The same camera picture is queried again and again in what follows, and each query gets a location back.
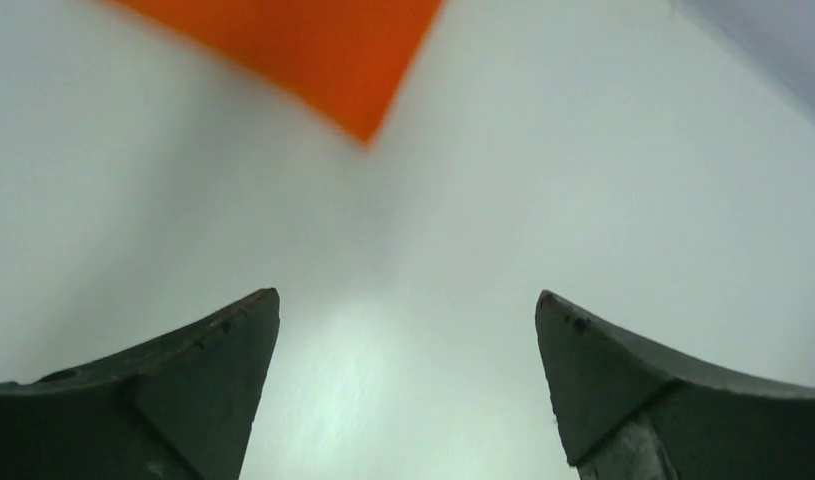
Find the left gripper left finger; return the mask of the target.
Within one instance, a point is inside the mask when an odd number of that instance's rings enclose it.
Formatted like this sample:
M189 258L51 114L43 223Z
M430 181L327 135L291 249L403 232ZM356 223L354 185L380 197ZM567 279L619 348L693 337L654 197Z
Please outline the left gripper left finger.
M236 479L276 345L258 290L116 354L0 383L0 479Z

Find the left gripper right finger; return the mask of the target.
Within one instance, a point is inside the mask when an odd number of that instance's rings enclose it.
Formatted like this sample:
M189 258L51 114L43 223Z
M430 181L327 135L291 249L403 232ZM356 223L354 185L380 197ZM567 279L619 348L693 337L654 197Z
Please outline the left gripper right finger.
M551 292L537 340L583 479L815 479L815 388L717 366Z

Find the orange t shirt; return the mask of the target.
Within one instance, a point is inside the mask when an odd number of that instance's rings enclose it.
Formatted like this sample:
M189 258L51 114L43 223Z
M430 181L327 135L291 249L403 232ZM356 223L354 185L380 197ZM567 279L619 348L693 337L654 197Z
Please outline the orange t shirt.
M441 0L125 0L370 144Z

